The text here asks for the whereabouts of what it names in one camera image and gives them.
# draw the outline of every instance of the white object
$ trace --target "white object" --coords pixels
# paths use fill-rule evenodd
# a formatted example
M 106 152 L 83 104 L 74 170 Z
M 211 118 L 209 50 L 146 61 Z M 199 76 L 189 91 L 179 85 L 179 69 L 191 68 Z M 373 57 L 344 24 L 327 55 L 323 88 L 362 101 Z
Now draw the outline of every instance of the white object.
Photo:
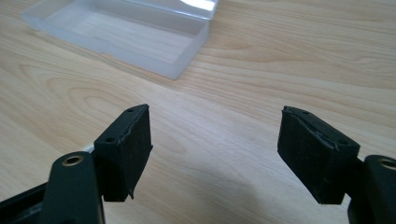
M 65 41 L 178 78 L 206 42 L 219 0 L 45 0 L 26 22 Z

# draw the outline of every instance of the wood grain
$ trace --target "wood grain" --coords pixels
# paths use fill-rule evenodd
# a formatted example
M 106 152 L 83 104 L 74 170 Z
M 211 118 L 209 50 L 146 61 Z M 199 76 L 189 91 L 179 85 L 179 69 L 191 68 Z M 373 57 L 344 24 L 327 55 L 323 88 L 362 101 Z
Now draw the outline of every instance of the wood grain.
M 125 108 L 150 105 L 153 152 L 107 223 L 347 223 L 276 152 L 283 105 L 396 158 L 396 3 L 221 0 L 178 80 L 33 31 L 0 2 L 0 200 L 41 184 Z

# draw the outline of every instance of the translucent plastic tray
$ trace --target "translucent plastic tray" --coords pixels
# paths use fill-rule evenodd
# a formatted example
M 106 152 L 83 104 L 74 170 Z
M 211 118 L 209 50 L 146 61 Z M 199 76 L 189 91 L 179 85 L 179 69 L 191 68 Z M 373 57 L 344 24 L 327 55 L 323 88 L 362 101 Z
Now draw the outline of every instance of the translucent plastic tray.
M 34 29 L 178 78 L 206 42 L 217 2 L 46 0 L 22 16 Z

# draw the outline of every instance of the open plastic box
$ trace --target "open plastic box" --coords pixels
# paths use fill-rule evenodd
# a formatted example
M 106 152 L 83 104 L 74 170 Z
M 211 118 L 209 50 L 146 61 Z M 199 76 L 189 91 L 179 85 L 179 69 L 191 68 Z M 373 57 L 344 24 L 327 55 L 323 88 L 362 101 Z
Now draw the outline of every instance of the open plastic box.
M 206 42 L 219 0 L 45 0 L 22 12 L 36 30 L 178 78 Z

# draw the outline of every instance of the wooden table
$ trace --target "wooden table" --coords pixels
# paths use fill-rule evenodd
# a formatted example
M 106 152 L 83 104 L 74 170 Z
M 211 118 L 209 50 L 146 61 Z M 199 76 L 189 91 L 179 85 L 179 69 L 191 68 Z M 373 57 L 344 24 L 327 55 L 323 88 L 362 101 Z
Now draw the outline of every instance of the wooden table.
M 278 156 L 284 105 L 396 158 L 394 0 L 220 0 L 178 80 L 34 31 L 35 2 L 0 2 L 1 201 L 140 104 L 154 149 L 107 223 L 347 223 L 348 197 L 318 205 Z

